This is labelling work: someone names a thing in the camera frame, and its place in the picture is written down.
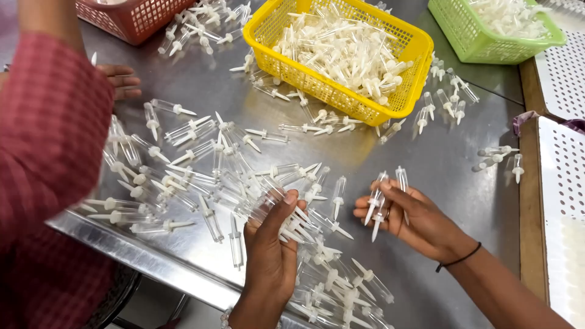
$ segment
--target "sleeve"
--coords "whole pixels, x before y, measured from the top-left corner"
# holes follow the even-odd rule
[[[23,33],[0,91],[0,250],[98,180],[113,86],[60,40]]]

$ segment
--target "black wristband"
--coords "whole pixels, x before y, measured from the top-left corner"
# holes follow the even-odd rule
[[[477,244],[477,247],[476,247],[476,248],[475,248],[475,249],[474,249],[472,252],[470,252],[470,253],[469,253],[469,255],[467,255],[467,256],[465,256],[465,257],[463,257],[463,258],[461,258],[461,259],[459,259],[459,260],[457,260],[457,261],[454,261],[454,262],[452,262],[452,263],[448,263],[448,264],[439,263],[439,266],[437,266],[437,269],[435,270],[435,272],[436,272],[436,273],[439,273],[439,271],[440,271],[442,268],[446,268],[447,266],[450,266],[450,265],[454,265],[454,264],[457,264],[457,263],[463,262],[463,261],[464,261],[464,260],[466,260],[467,258],[471,257],[471,256],[472,256],[474,253],[476,253],[476,252],[479,250],[479,248],[481,248],[481,242],[479,242],[479,243]]]

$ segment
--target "person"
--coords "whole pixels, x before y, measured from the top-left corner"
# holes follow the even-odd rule
[[[94,68],[75,0],[19,0],[20,39],[0,74],[0,327],[81,328],[115,262],[45,220],[95,187],[113,101],[141,94],[126,66]]]
[[[372,183],[371,189],[378,185]],[[538,299],[498,259],[465,234],[427,196],[409,187],[405,193],[396,180],[379,183],[389,212],[380,224],[445,269],[497,329],[573,328],[542,300]],[[293,295],[297,243],[278,240],[278,229],[298,205],[298,193],[291,190],[276,204],[258,228],[247,223],[244,240],[248,262],[242,295],[228,317],[232,329],[273,329],[288,299]],[[356,200],[353,214],[362,223],[370,196]],[[405,222],[407,214],[409,225]]]

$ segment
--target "green plastic basket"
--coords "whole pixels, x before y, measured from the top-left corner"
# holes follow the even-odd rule
[[[534,0],[526,0],[536,5]],[[549,47],[564,46],[565,34],[545,13],[536,16],[550,34],[543,40],[496,34],[471,8],[468,0],[430,0],[429,10],[464,63],[518,64]]]

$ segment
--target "perforated white board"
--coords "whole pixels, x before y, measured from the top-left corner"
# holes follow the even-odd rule
[[[571,217],[585,218],[585,135],[543,116],[538,129],[550,306],[585,329],[585,254],[573,256],[585,250],[585,235],[576,245],[563,229]]]
[[[551,114],[565,120],[585,119],[585,34],[563,31],[566,45],[534,57],[542,94]]]

